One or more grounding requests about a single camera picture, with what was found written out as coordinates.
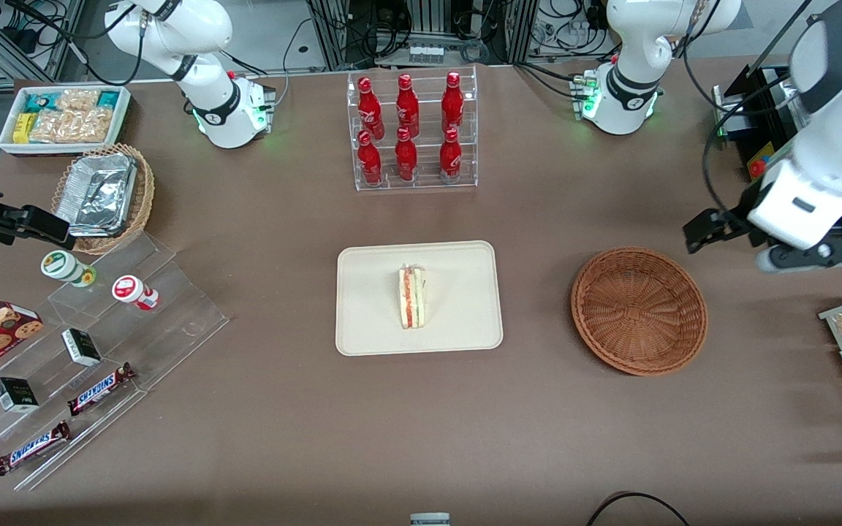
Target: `red emergency stop button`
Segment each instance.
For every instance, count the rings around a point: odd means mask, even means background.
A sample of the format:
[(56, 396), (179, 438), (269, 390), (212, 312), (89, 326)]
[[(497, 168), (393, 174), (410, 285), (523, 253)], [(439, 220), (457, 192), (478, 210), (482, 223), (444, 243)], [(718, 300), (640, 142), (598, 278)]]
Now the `red emergency stop button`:
[(765, 160), (757, 159), (749, 163), (749, 176), (752, 179), (756, 179), (763, 173), (765, 173)]

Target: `yellow snack package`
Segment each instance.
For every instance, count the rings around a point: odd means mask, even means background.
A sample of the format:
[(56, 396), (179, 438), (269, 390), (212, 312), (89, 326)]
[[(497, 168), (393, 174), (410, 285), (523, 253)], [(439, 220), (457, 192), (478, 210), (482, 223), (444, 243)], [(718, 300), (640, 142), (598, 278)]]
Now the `yellow snack package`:
[(34, 127), (37, 120), (37, 113), (19, 113), (15, 121), (15, 130), (12, 131), (12, 142), (15, 144), (27, 144), (28, 134)]

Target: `tiered acrylic display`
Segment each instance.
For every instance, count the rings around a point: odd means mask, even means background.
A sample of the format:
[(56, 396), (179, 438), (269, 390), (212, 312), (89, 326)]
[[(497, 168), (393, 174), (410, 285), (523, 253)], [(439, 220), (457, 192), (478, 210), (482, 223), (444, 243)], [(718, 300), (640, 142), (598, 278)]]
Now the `tiered acrylic display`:
[[(445, 184), (441, 180), (441, 144), (444, 144), (444, 130), (441, 129), (441, 98), (447, 87), (447, 73), (457, 71), (460, 74), (460, 90), (463, 92), (463, 124), (458, 130), (458, 142), (463, 149), (460, 159), (460, 177), (457, 183)], [(357, 190), (412, 190), (418, 188), (463, 188), (477, 186), (479, 182), (479, 159), (477, 146), (477, 71), (473, 67), (455, 67), (454, 69), (412, 69), (411, 83), (418, 95), (421, 113), (421, 133), (414, 138), (418, 152), (418, 174), (414, 182), (407, 183), (398, 177), (398, 165), (395, 163), (395, 144), (398, 139), (398, 114), (395, 113), (395, 100), (398, 98), (398, 75), (404, 71), (372, 70), (350, 73), (347, 79), (347, 111), (350, 120), (350, 148), (353, 150), (353, 173)], [(360, 90), (357, 80), (368, 77), (372, 81), (372, 91), (382, 104), (382, 121), (385, 125), (385, 137), (375, 142), (382, 157), (383, 182), (380, 186), (368, 186), (360, 170), (357, 157), (357, 134), (362, 129), (360, 122)]]
[[(67, 283), (57, 289), (35, 309), (44, 329), (0, 359), (0, 376), (26, 379), (40, 403), (26, 415), (7, 413), (0, 406), (0, 456), (49, 432), (61, 420), (67, 421), (73, 436), (69, 443), (50, 447), (4, 476), (14, 489), (33, 489), (43, 482), (227, 323), (173, 257), (170, 249), (145, 233), (113, 249), (93, 263), (97, 272), (93, 286), (75, 289)], [(157, 290), (159, 305), (146, 312), (116, 302), (110, 287), (124, 274), (133, 274)], [(61, 339), (67, 327), (93, 337), (102, 356), (99, 365), (83, 367), (70, 359)], [(80, 415), (70, 416), (68, 400), (125, 362), (137, 377)]]

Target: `coca-cola bottle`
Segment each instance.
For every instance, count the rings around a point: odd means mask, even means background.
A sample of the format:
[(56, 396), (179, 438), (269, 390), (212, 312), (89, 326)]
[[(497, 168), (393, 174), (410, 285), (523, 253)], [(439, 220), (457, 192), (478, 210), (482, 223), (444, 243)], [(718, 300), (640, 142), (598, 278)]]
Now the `coca-cola bottle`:
[(460, 179), (460, 157), (463, 149), (457, 142), (457, 129), (450, 127), (444, 133), (444, 144), (441, 144), (441, 180), (444, 184), (457, 183)]
[(357, 157), (360, 159), (360, 170), (363, 172), (365, 184), (380, 186), (382, 184), (382, 158), (379, 156), (379, 150), (372, 144), (372, 136), (366, 130), (360, 130), (357, 140), (360, 141)]
[(398, 129), (398, 144), (395, 146), (395, 158), (398, 160), (398, 177), (410, 183), (418, 173), (418, 150), (411, 140), (411, 132), (406, 126)]
[(404, 126), (414, 139), (421, 133), (421, 114), (418, 110), (418, 95), (411, 87), (411, 75), (398, 75), (398, 99), (395, 100), (398, 110), (398, 125)]
[(360, 120), (363, 129), (368, 130), (375, 140), (385, 137), (385, 125), (382, 123), (382, 105), (379, 97), (372, 93), (372, 82), (367, 77), (357, 81), (360, 87)]
[(463, 123), (463, 92), (460, 90), (460, 74), (451, 71), (447, 73), (447, 90), (441, 99), (441, 128), (444, 133), (451, 126), (460, 129)]

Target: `brown table surface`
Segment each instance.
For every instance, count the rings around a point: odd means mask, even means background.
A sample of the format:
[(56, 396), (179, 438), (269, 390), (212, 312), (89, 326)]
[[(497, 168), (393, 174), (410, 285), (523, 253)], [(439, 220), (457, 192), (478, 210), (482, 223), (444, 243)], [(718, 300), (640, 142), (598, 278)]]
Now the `brown table surface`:
[[(694, 63), (712, 85), (745, 59)], [(354, 192), (345, 75), (295, 77), (274, 133), (238, 150), (197, 133), (175, 84), (132, 84), (148, 230), (233, 320), (38, 489), (0, 479), (0, 524), (582, 524), (625, 489), (693, 524), (842, 524), (842, 362), (816, 318), (842, 304), (842, 269), (765, 275), (745, 240), (685, 252), (682, 224), (711, 204), (712, 117), (683, 67), (628, 137), (511, 67), (477, 71), (480, 186), (401, 196)], [(736, 154), (712, 164), (735, 201)], [(46, 206), (66, 165), (3, 154), (0, 189)], [(449, 240), (495, 246), (501, 346), (341, 356), (341, 250)], [(670, 376), (611, 369), (571, 320), (582, 263), (632, 244), (681, 263), (708, 303), (704, 350)], [(46, 299), (47, 250), (0, 245), (1, 300)], [(622, 500), (598, 524), (619, 520), (674, 523)]]

